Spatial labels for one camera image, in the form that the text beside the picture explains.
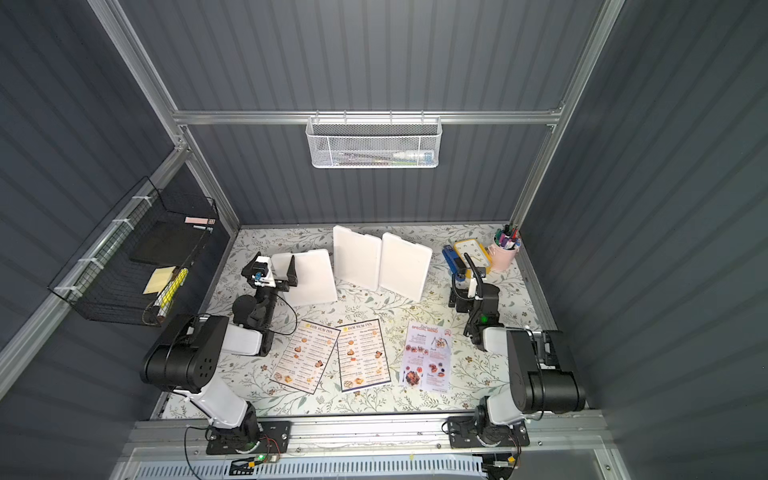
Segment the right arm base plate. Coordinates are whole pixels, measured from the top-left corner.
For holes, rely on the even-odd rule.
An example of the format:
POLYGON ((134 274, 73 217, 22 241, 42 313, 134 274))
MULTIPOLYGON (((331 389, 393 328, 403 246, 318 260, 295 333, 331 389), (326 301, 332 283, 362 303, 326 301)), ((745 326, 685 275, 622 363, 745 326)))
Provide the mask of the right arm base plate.
POLYGON ((453 449, 517 448, 530 445, 527 429, 522 422, 494 425, 473 416, 450 416, 441 426, 453 449))

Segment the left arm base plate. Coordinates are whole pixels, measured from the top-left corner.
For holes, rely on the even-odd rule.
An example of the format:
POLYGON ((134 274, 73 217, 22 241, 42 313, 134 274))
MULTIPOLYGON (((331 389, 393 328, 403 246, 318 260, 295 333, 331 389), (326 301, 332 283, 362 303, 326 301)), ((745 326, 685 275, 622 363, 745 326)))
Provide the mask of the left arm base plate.
POLYGON ((290 421, 260 421, 255 429, 212 427, 207 434, 207 455, 278 455, 286 452, 292 423, 290 421))

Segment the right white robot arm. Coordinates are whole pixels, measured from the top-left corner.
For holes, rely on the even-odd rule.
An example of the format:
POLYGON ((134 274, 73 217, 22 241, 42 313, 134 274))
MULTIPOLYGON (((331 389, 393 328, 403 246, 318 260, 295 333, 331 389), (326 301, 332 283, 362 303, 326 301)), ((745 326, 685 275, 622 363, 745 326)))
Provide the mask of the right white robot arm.
POLYGON ((586 393, 564 333, 503 325, 500 289, 484 280, 470 255, 449 247, 443 255, 451 269, 449 306, 468 315, 463 335, 479 350, 504 356, 509 378, 502 390, 483 397, 472 415, 443 424, 451 447, 526 446, 528 414, 541 420, 547 412, 583 410, 586 393))

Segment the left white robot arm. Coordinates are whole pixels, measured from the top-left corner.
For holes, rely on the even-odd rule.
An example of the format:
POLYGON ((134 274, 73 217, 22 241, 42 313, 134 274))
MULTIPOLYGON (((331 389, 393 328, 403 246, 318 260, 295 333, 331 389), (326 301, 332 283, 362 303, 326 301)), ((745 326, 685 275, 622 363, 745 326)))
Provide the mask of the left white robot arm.
POLYGON ((241 270, 254 289, 237 297, 232 315, 176 315, 144 358, 141 380, 182 397, 208 421, 211 452, 251 453, 277 450, 279 444, 262 426, 254 407, 216 374, 222 353, 267 356, 276 336, 272 320, 281 295, 299 284, 296 260, 278 261, 257 254, 241 270))

